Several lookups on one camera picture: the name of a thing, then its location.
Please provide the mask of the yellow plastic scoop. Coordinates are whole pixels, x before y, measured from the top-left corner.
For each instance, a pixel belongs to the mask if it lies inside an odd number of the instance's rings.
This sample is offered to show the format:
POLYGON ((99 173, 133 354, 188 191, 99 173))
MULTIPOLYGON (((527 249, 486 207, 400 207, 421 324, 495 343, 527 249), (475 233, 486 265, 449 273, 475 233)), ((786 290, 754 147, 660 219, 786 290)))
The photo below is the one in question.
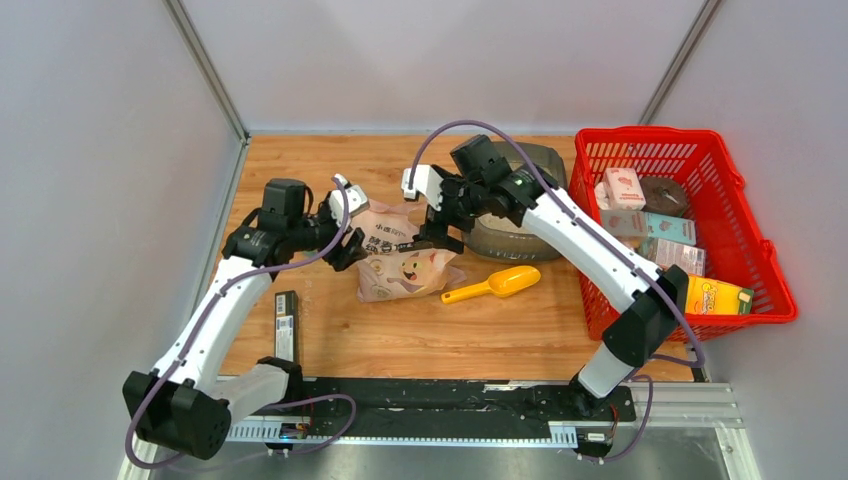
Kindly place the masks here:
POLYGON ((444 304, 472 299, 483 295, 506 298, 534 286, 541 280, 541 272, 529 265, 515 266, 492 273, 485 281, 445 292, 444 304))

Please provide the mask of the pink cat litter bag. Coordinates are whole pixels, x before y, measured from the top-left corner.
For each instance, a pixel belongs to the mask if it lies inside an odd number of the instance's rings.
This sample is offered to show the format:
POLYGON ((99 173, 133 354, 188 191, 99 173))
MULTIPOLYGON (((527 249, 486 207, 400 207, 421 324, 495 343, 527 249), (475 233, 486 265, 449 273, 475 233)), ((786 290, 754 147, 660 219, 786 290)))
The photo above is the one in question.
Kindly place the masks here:
POLYGON ((423 297, 453 287, 466 279, 453 266, 454 252, 425 248, 402 252, 399 246, 413 240, 418 228, 409 214, 421 208, 404 203, 390 206, 371 200, 367 211, 356 215, 352 226, 365 235, 365 259, 358 269, 357 298, 363 303, 423 297))

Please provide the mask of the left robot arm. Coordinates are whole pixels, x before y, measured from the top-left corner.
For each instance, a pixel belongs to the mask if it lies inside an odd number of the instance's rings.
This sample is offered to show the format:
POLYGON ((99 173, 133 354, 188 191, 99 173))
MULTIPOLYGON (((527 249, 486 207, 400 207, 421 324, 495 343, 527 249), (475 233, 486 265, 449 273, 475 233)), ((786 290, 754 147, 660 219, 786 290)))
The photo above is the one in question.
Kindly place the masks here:
POLYGON ((149 371, 128 375, 125 454, 134 466, 158 469, 185 456, 208 460, 233 424, 268 405, 283 415, 302 408, 306 390, 293 360, 265 357, 246 374, 226 382, 218 376, 248 314, 279 273, 317 260, 343 271, 364 259, 364 234, 350 223, 368 209, 368 197, 340 174, 333 182, 313 210, 304 182, 270 180, 261 205, 226 238, 216 274, 184 330, 149 371))

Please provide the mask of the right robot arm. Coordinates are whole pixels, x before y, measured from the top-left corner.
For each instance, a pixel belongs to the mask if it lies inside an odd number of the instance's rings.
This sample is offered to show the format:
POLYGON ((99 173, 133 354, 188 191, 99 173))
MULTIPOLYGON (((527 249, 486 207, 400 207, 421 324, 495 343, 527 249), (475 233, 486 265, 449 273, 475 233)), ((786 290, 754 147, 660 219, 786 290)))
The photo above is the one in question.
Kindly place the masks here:
POLYGON ((683 321, 688 275, 639 256, 588 216, 530 159, 514 168, 485 135, 451 152, 456 172, 415 160, 402 176, 404 198, 425 198, 427 216, 411 248, 464 249, 449 235, 469 232, 485 214, 506 218, 546 242, 587 277, 619 316, 601 346, 572 380, 570 404, 579 416, 598 417, 610 393, 643 367, 683 321))

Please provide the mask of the black bag clip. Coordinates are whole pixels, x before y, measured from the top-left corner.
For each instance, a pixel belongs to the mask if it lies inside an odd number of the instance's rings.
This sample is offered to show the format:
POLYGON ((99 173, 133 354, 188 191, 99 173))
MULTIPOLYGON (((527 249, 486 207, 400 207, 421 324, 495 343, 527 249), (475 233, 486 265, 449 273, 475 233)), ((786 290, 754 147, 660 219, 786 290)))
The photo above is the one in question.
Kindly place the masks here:
POLYGON ((418 252, 433 248, 434 245, 428 240, 414 240, 410 242, 399 243, 396 251, 398 253, 418 252))

